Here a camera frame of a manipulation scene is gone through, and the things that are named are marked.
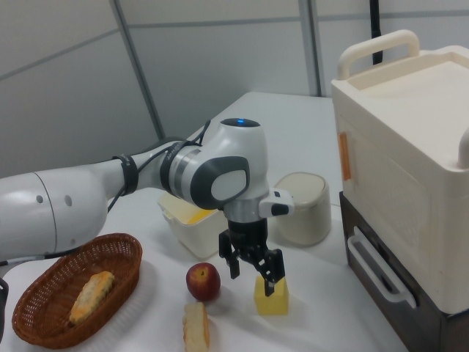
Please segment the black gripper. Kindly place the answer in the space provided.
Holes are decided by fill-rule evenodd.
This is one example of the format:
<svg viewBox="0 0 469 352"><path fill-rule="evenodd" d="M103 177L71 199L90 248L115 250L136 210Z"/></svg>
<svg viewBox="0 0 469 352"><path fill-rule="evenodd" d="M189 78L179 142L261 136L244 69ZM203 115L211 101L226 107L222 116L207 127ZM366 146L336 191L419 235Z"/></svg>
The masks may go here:
<svg viewBox="0 0 469 352"><path fill-rule="evenodd" d="M218 237L218 252L229 266L231 279L240 275L238 257L254 261L255 269L264 279L265 296L271 296L275 285L285 277L285 269L282 251L268 249L267 234L266 219L249 223L228 221L228 229Z"/></svg>

